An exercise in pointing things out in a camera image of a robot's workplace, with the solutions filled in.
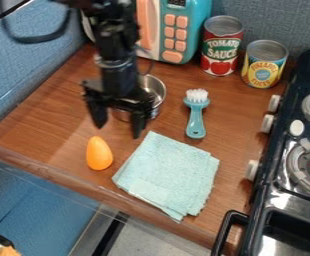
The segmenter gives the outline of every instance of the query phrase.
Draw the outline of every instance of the white bristles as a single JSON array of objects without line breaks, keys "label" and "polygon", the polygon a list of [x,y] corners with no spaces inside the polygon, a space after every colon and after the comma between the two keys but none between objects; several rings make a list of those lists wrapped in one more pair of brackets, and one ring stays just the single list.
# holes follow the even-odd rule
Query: white bristles
[{"label": "white bristles", "polygon": [[208,92],[204,89],[192,89],[186,92],[187,99],[192,102],[200,103],[207,100]]}]

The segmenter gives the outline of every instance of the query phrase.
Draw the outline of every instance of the blue wall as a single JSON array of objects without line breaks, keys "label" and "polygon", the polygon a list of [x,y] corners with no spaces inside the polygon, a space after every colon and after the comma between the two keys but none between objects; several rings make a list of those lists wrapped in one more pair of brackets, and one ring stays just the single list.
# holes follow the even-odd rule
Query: blue wall
[{"label": "blue wall", "polygon": [[[8,15],[8,21],[19,35],[48,34],[58,28],[65,11],[63,5],[49,0],[34,0]],[[0,22],[0,120],[83,44],[76,14],[64,36],[32,45],[12,41]]]},{"label": "blue wall", "polygon": [[293,58],[310,49],[310,0],[215,0],[214,15],[221,14],[243,22],[243,49],[257,39],[281,42]]}]

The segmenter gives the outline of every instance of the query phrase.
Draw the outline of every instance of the can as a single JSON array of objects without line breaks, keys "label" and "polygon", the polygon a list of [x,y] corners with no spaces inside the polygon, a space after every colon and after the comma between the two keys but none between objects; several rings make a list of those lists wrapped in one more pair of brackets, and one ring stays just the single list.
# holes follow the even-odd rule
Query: can
[{"label": "can", "polygon": [[231,74],[237,66],[243,24],[232,16],[214,16],[204,23],[201,68],[214,76]]},{"label": "can", "polygon": [[243,81],[249,86],[267,89],[281,79],[288,58],[288,49],[272,40],[258,40],[246,49],[242,69]]}]

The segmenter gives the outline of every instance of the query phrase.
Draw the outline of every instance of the toy microwave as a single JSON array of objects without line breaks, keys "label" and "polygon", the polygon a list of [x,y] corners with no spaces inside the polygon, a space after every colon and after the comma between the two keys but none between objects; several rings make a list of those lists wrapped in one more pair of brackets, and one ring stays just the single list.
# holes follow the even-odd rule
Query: toy microwave
[{"label": "toy microwave", "polygon": [[[139,45],[154,60],[183,64],[197,50],[212,0],[136,0]],[[141,57],[148,55],[139,51]]]}]

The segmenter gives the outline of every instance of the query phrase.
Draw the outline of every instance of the scrub brush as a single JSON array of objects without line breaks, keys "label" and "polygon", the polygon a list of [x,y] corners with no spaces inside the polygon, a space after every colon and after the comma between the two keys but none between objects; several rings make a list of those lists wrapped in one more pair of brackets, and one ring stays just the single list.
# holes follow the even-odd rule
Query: scrub brush
[{"label": "scrub brush", "polygon": [[202,139],[206,136],[202,110],[210,104],[208,92],[204,89],[188,90],[184,103],[191,108],[191,116],[186,128],[186,134],[192,139]]}]

